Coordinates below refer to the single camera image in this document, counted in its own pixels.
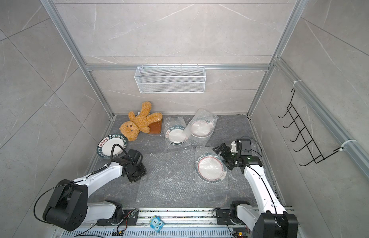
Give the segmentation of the bubble plate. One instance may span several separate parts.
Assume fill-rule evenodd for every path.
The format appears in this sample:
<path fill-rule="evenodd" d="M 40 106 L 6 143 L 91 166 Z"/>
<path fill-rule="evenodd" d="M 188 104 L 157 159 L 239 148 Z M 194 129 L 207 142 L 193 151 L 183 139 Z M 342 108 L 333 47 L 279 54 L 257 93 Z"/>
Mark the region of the bubble plate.
<path fill-rule="evenodd" d="M 205 109 L 199 109 L 184 130 L 191 145 L 206 146 L 216 128 L 218 119 L 217 115 Z"/>
<path fill-rule="evenodd" d="M 227 189 L 227 167 L 212 148 L 197 146 L 194 158 L 195 185 L 204 190 Z"/>
<path fill-rule="evenodd" d="M 164 119 L 164 136 L 169 150 L 190 147 L 190 140 L 184 132 L 185 128 L 186 123 L 182 117 Z"/>

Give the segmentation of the large bubble wrap sheet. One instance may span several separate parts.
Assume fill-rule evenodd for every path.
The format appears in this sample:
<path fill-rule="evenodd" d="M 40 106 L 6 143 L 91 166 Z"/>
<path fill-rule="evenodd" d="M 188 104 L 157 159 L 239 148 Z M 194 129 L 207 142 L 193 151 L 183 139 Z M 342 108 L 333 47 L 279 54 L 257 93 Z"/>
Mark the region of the large bubble wrap sheet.
<path fill-rule="evenodd" d="M 149 154 L 144 159 L 147 174 L 140 180 L 136 202 L 146 206 L 228 206 L 233 200 L 256 203 L 253 191 L 240 169 L 228 170 L 228 188 L 204 190 L 195 185 L 195 149 Z"/>

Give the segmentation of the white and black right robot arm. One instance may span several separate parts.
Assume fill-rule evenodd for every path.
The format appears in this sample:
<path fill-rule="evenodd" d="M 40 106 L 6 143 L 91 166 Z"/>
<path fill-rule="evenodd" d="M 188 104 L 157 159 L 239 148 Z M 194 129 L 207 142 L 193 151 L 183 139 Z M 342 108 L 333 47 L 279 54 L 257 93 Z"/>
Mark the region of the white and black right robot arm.
<path fill-rule="evenodd" d="M 229 170 L 241 169 L 258 206 L 255 210 L 246 201 L 233 201 L 230 205 L 230 219 L 235 224 L 244 223 L 253 238 L 296 238 L 298 220 L 277 199 L 265 175 L 261 155 L 251 149 L 252 140 L 250 137 L 242 137 L 233 141 L 230 147 L 222 143 L 213 148 Z"/>

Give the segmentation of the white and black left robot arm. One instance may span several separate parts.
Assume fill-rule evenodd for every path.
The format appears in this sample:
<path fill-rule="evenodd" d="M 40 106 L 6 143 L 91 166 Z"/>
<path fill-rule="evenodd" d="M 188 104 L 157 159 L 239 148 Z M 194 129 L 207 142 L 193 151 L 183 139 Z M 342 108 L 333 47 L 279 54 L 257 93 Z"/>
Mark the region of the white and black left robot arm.
<path fill-rule="evenodd" d="M 108 182 L 126 176 L 129 182 L 140 180 L 146 174 L 143 155 L 129 150 L 103 167 L 74 180 L 63 179 L 51 188 L 52 195 L 40 219 L 41 222 L 74 231 L 85 223 L 95 222 L 120 225 L 126 221 L 123 206 L 115 201 L 90 203 L 89 197 Z"/>

